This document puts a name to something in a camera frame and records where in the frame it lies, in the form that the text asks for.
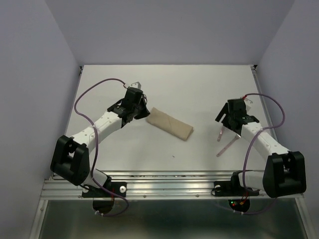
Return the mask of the pink handled fork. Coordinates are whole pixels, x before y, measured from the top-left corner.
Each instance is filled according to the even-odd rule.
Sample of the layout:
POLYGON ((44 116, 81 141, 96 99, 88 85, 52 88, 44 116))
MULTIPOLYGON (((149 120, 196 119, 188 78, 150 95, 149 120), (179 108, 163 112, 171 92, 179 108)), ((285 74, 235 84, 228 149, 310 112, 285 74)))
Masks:
POLYGON ((236 135, 226 146, 224 146, 217 154, 217 157, 220 157, 229 147, 231 147, 231 145, 237 141, 238 139, 240 139, 241 136, 236 135))

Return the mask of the beige cloth napkin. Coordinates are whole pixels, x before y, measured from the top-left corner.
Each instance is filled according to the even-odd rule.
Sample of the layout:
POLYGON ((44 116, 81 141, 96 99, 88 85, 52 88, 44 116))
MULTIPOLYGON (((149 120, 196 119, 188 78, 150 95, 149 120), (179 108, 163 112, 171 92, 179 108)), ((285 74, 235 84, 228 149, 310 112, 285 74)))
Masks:
POLYGON ((193 126, 179 121, 172 116, 158 110, 157 108, 152 108, 151 113, 147 117, 146 121, 149 124, 183 141, 187 141, 194 131, 193 126))

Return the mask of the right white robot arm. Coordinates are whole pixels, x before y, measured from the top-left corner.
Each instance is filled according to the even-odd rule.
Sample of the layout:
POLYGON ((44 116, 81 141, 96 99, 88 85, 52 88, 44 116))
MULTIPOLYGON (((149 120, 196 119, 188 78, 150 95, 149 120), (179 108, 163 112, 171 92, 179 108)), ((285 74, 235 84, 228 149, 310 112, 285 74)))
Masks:
POLYGON ((230 197, 247 193, 258 196, 264 191, 270 198, 277 198, 306 191, 304 156, 280 145, 256 117, 248 115, 243 98, 228 100, 215 120, 248 141, 248 148, 254 148, 265 160, 265 169, 262 172, 248 170, 245 159, 243 170, 235 171, 230 180, 214 182, 213 195, 230 197))

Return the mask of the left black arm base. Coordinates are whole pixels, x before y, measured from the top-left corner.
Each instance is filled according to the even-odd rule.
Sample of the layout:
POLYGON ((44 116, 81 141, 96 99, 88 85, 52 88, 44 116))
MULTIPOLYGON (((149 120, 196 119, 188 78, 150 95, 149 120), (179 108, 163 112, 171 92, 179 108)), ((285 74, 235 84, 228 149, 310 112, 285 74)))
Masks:
POLYGON ((99 187, 89 174, 82 187, 83 198, 112 198, 126 197, 127 183, 113 182, 112 178, 100 170, 94 170, 94 179, 102 186, 99 187))

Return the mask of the pink handled knife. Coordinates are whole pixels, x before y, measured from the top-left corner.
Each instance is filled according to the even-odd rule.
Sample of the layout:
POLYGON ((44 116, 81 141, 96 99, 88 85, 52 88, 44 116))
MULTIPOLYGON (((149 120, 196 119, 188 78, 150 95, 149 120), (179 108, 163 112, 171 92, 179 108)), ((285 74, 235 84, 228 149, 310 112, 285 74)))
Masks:
POLYGON ((224 131, 224 126, 221 127, 220 129, 220 132, 219 132, 219 135, 218 135, 218 138, 217 138, 217 141, 219 142, 222 138, 222 135, 223 135, 223 131, 224 131))

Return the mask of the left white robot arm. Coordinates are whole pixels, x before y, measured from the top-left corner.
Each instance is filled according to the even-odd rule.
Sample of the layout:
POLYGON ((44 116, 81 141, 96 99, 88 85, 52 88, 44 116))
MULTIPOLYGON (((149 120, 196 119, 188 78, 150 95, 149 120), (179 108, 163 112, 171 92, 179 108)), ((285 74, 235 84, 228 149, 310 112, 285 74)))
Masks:
POLYGON ((95 122, 81 132, 67 137, 61 136, 56 143, 50 169, 53 173, 75 186, 90 185, 99 196, 111 190, 111 178, 90 164, 90 153, 98 149, 106 137, 123 128, 132 120, 146 118, 145 95, 142 90, 129 87, 119 100, 95 122))

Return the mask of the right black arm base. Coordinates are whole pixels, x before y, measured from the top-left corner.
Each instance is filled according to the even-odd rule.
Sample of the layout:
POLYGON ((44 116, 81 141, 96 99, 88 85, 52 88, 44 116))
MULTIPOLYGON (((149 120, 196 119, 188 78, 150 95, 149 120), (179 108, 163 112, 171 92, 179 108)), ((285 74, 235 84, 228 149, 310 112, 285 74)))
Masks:
POLYGON ((216 197, 259 196, 259 190, 253 191, 252 188, 246 190, 240 185, 240 173, 242 171, 234 172, 231 178, 226 181, 214 181, 211 195, 216 197))

